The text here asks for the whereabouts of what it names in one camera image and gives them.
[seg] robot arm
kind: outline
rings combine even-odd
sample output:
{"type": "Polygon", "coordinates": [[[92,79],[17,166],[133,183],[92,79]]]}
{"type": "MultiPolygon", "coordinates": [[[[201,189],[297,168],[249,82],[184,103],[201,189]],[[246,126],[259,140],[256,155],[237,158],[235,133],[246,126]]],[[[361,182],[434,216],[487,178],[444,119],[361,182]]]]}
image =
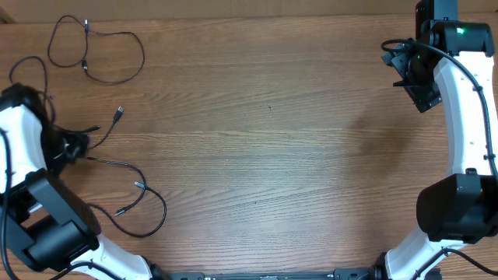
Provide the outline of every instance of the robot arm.
{"type": "MultiPolygon", "coordinates": [[[[497,147],[498,120],[492,84],[494,46],[489,27],[459,23],[454,15],[456,8],[445,10],[441,3],[421,1],[417,5],[417,41],[451,54],[474,75],[483,88],[492,144],[497,147]],[[424,19],[426,15],[421,14],[431,9],[430,15],[436,15],[437,10],[442,20],[424,19]]],[[[403,81],[395,86],[405,87],[420,112],[439,102],[444,105],[448,178],[421,192],[417,201],[418,226],[384,257],[389,279],[424,279],[446,257],[440,253],[442,248],[458,250],[485,236],[496,235],[496,174],[489,164],[495,159],[486,156],[482,101],[454,62],[415,48],[409,53],[387,53],[383,59],[398,70],[403,81]]]]}
{"type": "MultiPolygon", "coordinates": [[[[7,131],[12,157],[7,244],[26,266],[34,271],[74,267],[74,271],[103,280],[168,279],[156,265],[101,234],[88,205],[58,179],[67,163],[86,156],[88,135],[50,124],[39,93],[20,84],[0,96],[0,128],[7,131]],[[48,215],[30,227],[21,226],[42,205],[48,215]],[[113,277],[96,267],[79,266],[89,262],[113,277]]],[[[0,143],[0,169],[6,170],[5,144],[0,143]]],[[[5,184],[6,177],[2,177],[0,194],[5,184]]]]}

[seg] black cable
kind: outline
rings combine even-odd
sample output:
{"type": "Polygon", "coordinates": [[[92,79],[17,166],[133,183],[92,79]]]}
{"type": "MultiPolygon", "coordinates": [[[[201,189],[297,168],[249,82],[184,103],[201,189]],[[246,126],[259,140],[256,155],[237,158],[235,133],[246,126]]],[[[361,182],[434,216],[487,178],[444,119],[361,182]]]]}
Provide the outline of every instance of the black cable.
{"type": "Polygon", "coordinates": [[[9,263],[9,256],[7,255],[7,211],[9,210],[9,191],[12,186],[12,155],[10,153],[9,138],[7,137],[7,132],[0,128],[0,134],[2,135],[3,142],[5,145],[5,191],[3,193],[3,203],[2,203],[2,217],[0,217],[0,224],[2,227],[2,232],[0,233],[0,249],[2,251],[2,262],[3,267],[7,275],[13,279],[18,280],[12,267],[9,263]]]}
{"type": "Polygon", "coordinates": [[[87,21],[85,21],[85,23],[83,24],[77,18],[75,18],[74,16],[70,16],[70,15],[62,16],[55,23],[54,31],[52,31],[52,35],[51,35],[50,41],[48,43],[47,56],[48,56],[48,60],[53,65],[55,65],[57,67],[61,67],[61,68],[69,68],[69,67],[74,67],[74,66],[81,64],[83,71],[85,72],[85,74],[89,78],[91,78],[95,81],[98,81],[98,82],[109,84],[109,85],[118,85],[118,84],[121,84],[123,82],[127,82],[127,81],[133,79],[134,77],[136,77],[140,73],[140,71],[143,68],[143,65],[146,63],[146,51],[145,51],[143,44],[140,41],[139,37],[135,33],[131,32],[131,31],[121,31],[121,32],[113,32],[113,33],[101,33],[101,32],[97,32],[97,31],[93,31],[89,28],[87,21]],[[74,19],[85,30],[85,53],[83,54],[82,58],[79,61],[77,61],[73,64],[70,64],[70,65],[61,65],[61,64],[55,62],[54,59],[52,59],[51,54],[50,54],[52,42],[54,41],[54,37],[55,37],[55,33],[57,32],[57,29],[59,28],[59,26],[63,23],[62,20],[65,18],[74,19]],[[128,78],[123,79],[121,81],[104,81],[102,79],[98,79],[96,77],[93,77],[91,74],[88,73],[88,62],[86,61],[86,55],[88,54],[88,34],[89,33],[93,33],[93,34],[96,34],[98,36],[113,36],[113,35],[131,35],[131,36],[133,36],[137,40],[137,42],[139,43],[140,49],[142,51],[142,63],[140,64],[139,70],[131,77],[128,77],[128,78]]]}
{"type": "Polygon", "coordinates": [[[95,205],[95,204],[88,204],[88,206],[100,210],[103,214],[105,214],[105,216],[107,216],[109,218],[110,222],[112,222],[112,224],[114,226],[116,226],[117,229],[122,231],[124,234],[132,236],[132,237],[136,237],[136,238],[146,238],[146,237],[151,236],[154,233],[156,233],[161,228],[161,226],[163,226],[164,221],[166,220],[166,215],[167,215],[167,205],[166,205],[166,202],[164,201],[164,198],[157,191],[154,191],[150,187],[147,187],[146,190],[155,194],[155,196],[157,196],[161,200],[161,202],[163,203],[163,207],[164,207],[164,213],[163,213],[163,217],[161,219],[161,222],[159,223],[159,225],[157,225],[157,227],[155,229],[153,229],[152,231],[150,231],[148,233],[143,233],[143,234],[130,233],[126,229],[123,229],[121,226],[119,226],[119,224],[117,224],[117,222],[114,221],[114,218],[112,217],[112,215],[110,215],[104,208],[100,207],[99,205],[95,205]]]}
{"type": "Polygon", "coordinates": [[[116,221],[114,221],[114,218],[105,210],[103,209],[102,207],[100,207],[99,205],[95,205],[95,204],[88,204],[88,206],[90,207],[93,207],[95,209],[98,209],[100,210],[103,214],[105,214],[105,216],[107,216],[109,218],[109,220],[113,223],[113,225],[115,225],[117,227],[117,229],[119,229],[120,231],[122,231],[124,234],[127,234],[129,236],[133,236],[133,237],[136,237],[136,238],[145,238],[147,236],[151,236],[153,235],[154,233],[156,233],[160,228],[161,226],[163,226],[164,224],[164,221],[166,220],[166,216],[167,216],[167,205],[166,205],[166,201],[164,201],[164,198],[157,192],[157,191],[154,191],[151,187],[148,187],[147,186],[147,181],[146,181],[146,177],[143,175],[142,171],[129,164],[129,163],[119,163],[119,162],[111,162],[109,160],[103,160],[103,159],[96,159],[96,158],[93,158],[93,157],[88,157],[87,158],[88,160],[94,160],[94,161],[97,161],[99,163],[107,163],[107,164],[112,164],[112,165],[117,165],[117,166],[126,166],[126,167],[130,167],[132,168],[133,170],[137,171],[139,174],[140,174],[140,177],[142,177],[142,181],[143,181],[143,187],[142,187],[142,193],[140,194],[140,197],[137,198],[137,200],[132,203],[131,205],[127,206],[127,207],[123,207],[122,209],[118,210],[116,213],[116,215],[121,215],[121,214],[124,214],[126,211],[128,211],[129,209],[131,209],[133,206],[135,206],[137,203],[139,203],[140,200],[142,200],[143,198],[143,195],[145,193],[145,191],[150,191],[152,192],[155,196],[158,197],[158,199],[161,200],[161,202],[163,203],[163,208],[164,208],[164,212],[163,212],[163,217],[159,223],[159,225],[157,225],[157,227],[148,232],[148,233],[143,233],[143,234],[137,234],[137,233],[130,233],[129,231],[127,231],[126,229],[123,229],[121,226],[119,226],[117,224],[116,221]]]}
{"type": "Polygon", "coordinates": [[[430,258],[418,271],[416,271],[415,275],[413,275],[412,280],[416,280],[417,278],[420,277],[420,275],[429,267],[431,266],[437,259],[439,259],[443,255],[448,255],[448,253],[455,253],[460,257],[463,257],[466,261],[469,263],[473,264],[476,266],[478,269],[484,271],[485,273],[493,276],[498,276],[498,271],[491,270],[484,265],[480,264],[478,261],[474,260],[473,258],[469,257],[468,255],[462,253],[459,250],[455,249],[450,249],[450,248],[443,248],[441,251],[437,252],[433,257],[430,258]]]}
{"type": "Polygon", "coordinates": [[[456,60],[454,57],[451,55],[445,53],[444,51],[430,46],[428,44],[422,44],[419,42],[416,42],[414,40],[403,40],[403,39],[393,39],[393,40],[387,40],[382,43],[381,48],[384,51],[388,52],[406,52],[406,49],[392,49],[385,47],[386,45],[389,44],[411,44],[412,46],[415,47],[421,47],[425,48],[429,51],[432,51],[435,54],[438,54],[444,58],[447,58],[449,61],[453,62],[466,76],[467,78],[472,82],[472,85],[474,86],[474,90],[477,92],[479,95],[479,99],[481,100],[481,106],[482,106],[482,117],[484,119],[484,129],[486,132],[486,148],[487,148],[487,155],[485,156],[485,159],[489,161],[489,168],[491,169],[491,172],[493,173],[493,176],[495,177],[496,182],[498,183],[498,171],[496,171],[496,164],[495,164],[495,155],[493,154],[493,141],[491,139],[491,125],[489,124],[489,111],[488,111],[488,104],[486,102],[486,98],[484,97],[484,92],[482,90],[482,87],[479,85],[477,80],[475,79],[474,75],[458,60],[456,60]]]}
{"type": "Polygon", "coordinates": [[[116,110],[116,113],[114,114],[114,119],[112,120],[112,124],[110,125],[109,130],[107,130],[106,134],[102,137],[102,139],[98,143],[90,147],[90,149],[95,149],[96,147],[102,145],[104,141],[106,141],[107,137],[109,136],[110,132],[112,131],[116,123],[119,121],[119,119],[121,119],[121,116],[123,115],[124,111],[125,109],[119,106],[119,108],[116,110]]]}
{"type": "Polygon", "coordinates": [[[445,251],[446,253],[455,253],[458,256],[463,257],[466,261],[473,264],[475,267],[484,271],[485,273],[487,273],[489,275],[493,275],[493,276],[498,276],[498,271],[493,271],[493,270],[485,267],[484,265],[480,264],[478,261],[474,260],[473,258],[469,257],[468,255],[462,253],[459,250],[444,248],[442,251],[445,251]]]}
{"type": "Polygon", "coordinates": [[[12,76],[13,76],[14,71],[16,70],[17,66],[19,66],[21,63],[25,62],[26,60],[30,60],[30,59],[38,60],[41,63],[41,66],[43,67],[43,70],[44,70],[44,91],[42,92],[42,95],[43,95],[43,99],[44,99],[44,107],[46,105],[46,102],[48,101],[48,105],[50,106],[50,109],[51,109],[51,119],[50,119],[50,122],[51,122],[51,124],[53,124],[53,123],[55,123],[56,114],[55,114],[54,104],[52,103],[52,100],[48,97],[48,89],[47,89],[48,88],[48,73],[47,73],[47,67],[45,67],[45,63],[44,63],[44,61],[40,57],[32,55],[32,56],[29,56],[29,57],[25,57],[25,58],[19,59],[10,68],[9,81],[10,81],[11,84],[14,84],[12,76]]]}
{"type": "MultiPolygon", "coordinates": [[[[96,158],[93,158],[93,157],[87,157],[86,159],[92,160],[92,161],[96,161],[98,163],[107,163],[107,164],[112,164],[112,165],[117,165],[117,166],[125,166],[125,167],[128,167],[128,168],[131,168],[131,169],[133,169],[134,171],[136,171],[137,173],[140,174],[140,177],[142,178],[142,181],[143,181],[144,185],[147,185],[147,183],[146,183],[146,177],[143,175],[142,171],[138,167],[133,166],[133,165],[131,165],[129,163],[112,162],[112,161],[109,161],[109,160],[96,159],[96,158]]],[[[133,203],[131,203],[130,205],[124,206],[123,208],[117,210],[116,211],[116,215],[124,214],[126,211],[128,211],[131,208],[135,207],[142,200],[142,198],[143,198],[143,196],[145,194],[146,194],[146,189],[143,188],[142,189],[142,193],[139,195],[139,197],[133,203]]]]}
{"type": "Polygon", "coordinates": [[[119,278],[119,277],[113,275],[112,273],[110,273],[110,271],[108,271],[106,268],[103,268],[103,267],[99,266],[98,264],[94,264],[93,262],[89,262],[89,261],[80,262],[78,264],[72,264],[72,265],[68,266],[65,270],[61,271],[61,273],[59,273],[58,275],[55,275],[54,277],[52,277],[51,280],[59,280],[60,278],[66,276],[69,272],[73,271],[75,268],[80,268],[82,266],[87,266],[90,269],[95,268],[96,270],[103,272],[105,275],[109,276],[110,278],[112,278],[114,280],[123,280],[122,278],[119,278]]]}

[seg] wooden table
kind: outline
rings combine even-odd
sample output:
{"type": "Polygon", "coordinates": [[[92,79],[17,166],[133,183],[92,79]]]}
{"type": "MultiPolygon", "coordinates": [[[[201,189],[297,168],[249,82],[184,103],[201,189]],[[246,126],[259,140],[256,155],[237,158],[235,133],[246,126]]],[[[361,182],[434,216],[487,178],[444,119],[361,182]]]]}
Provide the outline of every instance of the wooden table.
{"type": "MultiPolygon", "coordinates": [[[[498,34],[494,13],[461,19],[487,22],[498,34]]],[[[0,85],[9,86],[14,62],[39,55],[62,127],[99,124],[98,138],[125,108],[91,155],[139,166],[167,200],[167,221],[135,239],[97,216],[106,236],[166,271],[364,267],[412,230],[418,193],[446,173],[443,107],[419,114],[391,87],[399,77],[381,60],[381,42],[412,36],[414,25],[413,16],[90,23],[136,32],[144,43],[146,66],[119,86],[48,63],[52,24],[2,25],[0,85]]],[[[54,59],[77,61],[83,42],[81,27],[63,25],[54,59]]],[[[130,37],[91,36],[89,44],[95,76],[122,79],[139,66],[130,37]]],[[[14,79],[40,88],[40,66],[27,62],[14,79]]],[[[133,171],[99,163],[70,166],[64,179],[112,212],[139,193],[133,171]]],[[[147,194],[117,220],[145,232],[161,211],[147,194]]],[[[485,239],[465,252],[496,267],[497,243],[485,239]]],[[[12,265],[22,278],[40,277],[14,257],[12,265]]],[[[445,279],[487,277],[456,256],[441,267],[445,279]]]]}

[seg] cable clip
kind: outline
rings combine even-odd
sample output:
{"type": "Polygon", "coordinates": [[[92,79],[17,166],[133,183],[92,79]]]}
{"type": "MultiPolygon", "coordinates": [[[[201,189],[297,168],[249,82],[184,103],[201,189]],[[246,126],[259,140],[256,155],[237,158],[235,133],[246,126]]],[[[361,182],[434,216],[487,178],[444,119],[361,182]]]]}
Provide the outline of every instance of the cable clip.
{"type": "Polygon", "coordinates": [[[484,160],[488,160],[488,159],[495,159],[496,158],[496,155],[495,154],[492,154],[492,155],[484,155],[484,160]]]}

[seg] cable connector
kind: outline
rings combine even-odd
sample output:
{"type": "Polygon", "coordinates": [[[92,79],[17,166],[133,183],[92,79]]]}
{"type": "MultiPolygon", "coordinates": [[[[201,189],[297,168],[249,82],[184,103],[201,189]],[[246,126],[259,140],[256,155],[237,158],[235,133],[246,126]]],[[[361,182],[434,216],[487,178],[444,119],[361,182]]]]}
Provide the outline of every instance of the cable connector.
{"type": "Polygon", "coordinates": [[[141,189],[145,189],[146,188],[146,186],[143,183],[138,182],[138,181],[135,182],[135,186],[140,187],[141,189]]]}
{"type": "Polygon", "coordinates": [[[116,214],[114,214],[114,217],[118,217],[119,215],[125,214],[128,210],[130,210],[128,207],[123,207],[119,210],[116,211],[116,214]]]}
{"type": "Polygon", "coordinates": [[[119,108],[116,110],[116,114],[114,114],[114,120],[113,120],[114,123],[117,123],[117,121],[119,121],[124,111],[125,109],[119,106],[119,108]]]}

